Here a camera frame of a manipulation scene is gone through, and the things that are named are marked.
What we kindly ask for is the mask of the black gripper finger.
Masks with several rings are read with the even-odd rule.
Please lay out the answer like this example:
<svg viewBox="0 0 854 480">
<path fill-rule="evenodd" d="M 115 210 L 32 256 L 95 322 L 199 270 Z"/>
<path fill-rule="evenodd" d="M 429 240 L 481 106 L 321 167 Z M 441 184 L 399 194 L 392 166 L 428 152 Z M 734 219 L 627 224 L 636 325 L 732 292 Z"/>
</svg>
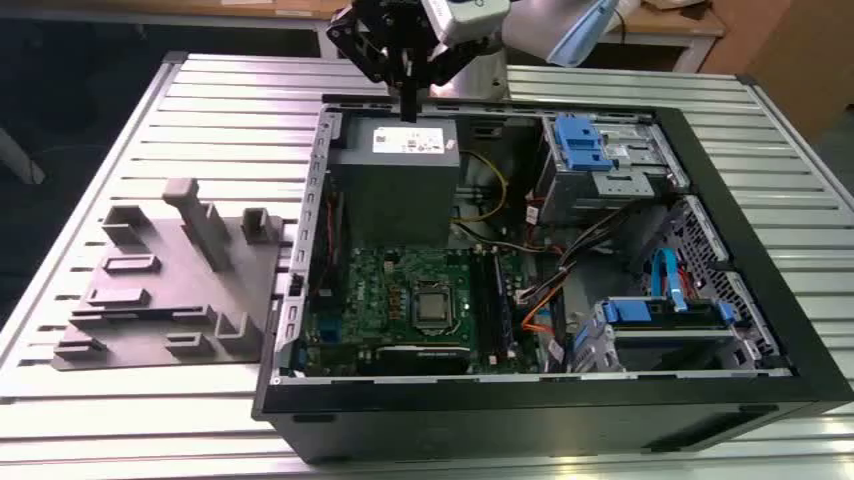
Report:
<svg viewBox="0 0 854 480">
<path fill-rule="evenodd" d="M 420 113 L 419 92 L 431 85 L 441 86 L 480 57 L 499 51 L 500 44 L 491 39 L 468 41 L 448 47 L 429 58 L 431 50 L 419 45 L 408 49 L 408 122 L 415 123 Z"/>
<path fill-rule="evenodd" d="M 325 35 L 344 57 L 353 63 L 363 75 L 373 83 L 384 83 L 396 93 L 400 120 L 408 122 L 408 75 L 405 50 L 383 49 L 379 53 L 360 53 L 353 35 L 367 29 L 356 22 L 352 9 L 340 9 L 329 21 Z"/>
</svg>

